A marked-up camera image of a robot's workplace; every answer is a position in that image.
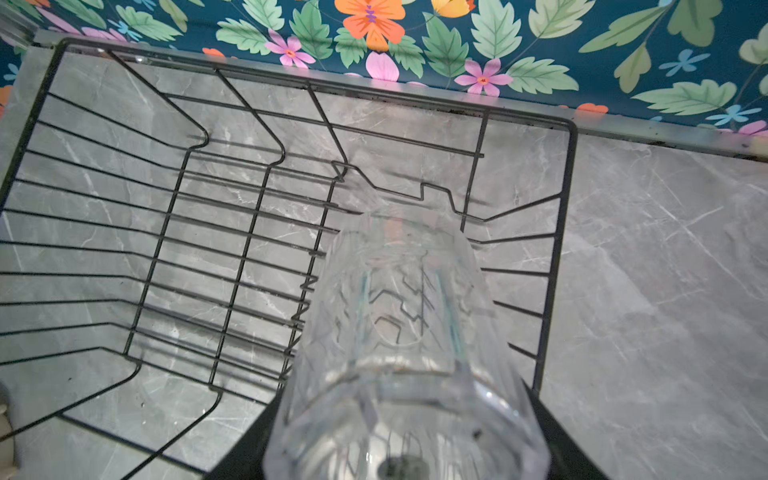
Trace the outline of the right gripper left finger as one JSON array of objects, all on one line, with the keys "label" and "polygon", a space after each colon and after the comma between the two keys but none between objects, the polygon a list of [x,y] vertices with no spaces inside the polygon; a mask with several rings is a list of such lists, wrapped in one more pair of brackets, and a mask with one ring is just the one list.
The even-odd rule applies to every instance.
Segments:
[{"label": "right gripper left finger", "polygon": [[277,422],[285,389],[280,389],[253,424],[205,480],[264,480],[264,457]]}]

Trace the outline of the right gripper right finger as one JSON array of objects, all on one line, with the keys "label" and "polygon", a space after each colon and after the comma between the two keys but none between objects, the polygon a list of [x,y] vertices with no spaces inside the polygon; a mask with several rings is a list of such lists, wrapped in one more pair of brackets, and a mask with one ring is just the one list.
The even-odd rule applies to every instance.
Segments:
[{"label": "right gripper right finger", "polygon": [[551,461],[547,480],[608,480],[573,438],[540,401],[538,394],[525,386],[535,417],[543,433]]}]

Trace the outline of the clear plastic cup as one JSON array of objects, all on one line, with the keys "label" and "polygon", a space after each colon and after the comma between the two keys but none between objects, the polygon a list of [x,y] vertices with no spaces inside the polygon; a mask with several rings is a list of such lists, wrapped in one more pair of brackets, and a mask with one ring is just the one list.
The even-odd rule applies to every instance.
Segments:
[{"label": "clear plastic cup", "polygon": [[317,282],[266,449],[269,479],[543,479],[551,455],[446,216],[349,219]]}]

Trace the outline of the black wire dish rack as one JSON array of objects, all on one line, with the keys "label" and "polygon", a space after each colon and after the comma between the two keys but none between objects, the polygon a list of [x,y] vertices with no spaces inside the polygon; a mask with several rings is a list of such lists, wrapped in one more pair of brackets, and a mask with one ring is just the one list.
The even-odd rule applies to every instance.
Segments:
[{"label": "black wire dish rack", "polygon": [[578,130],[380,81],[68,38],[1,123],[8,479],[201,479],[284,386],[336,235],[446,216],[543,385]]}]

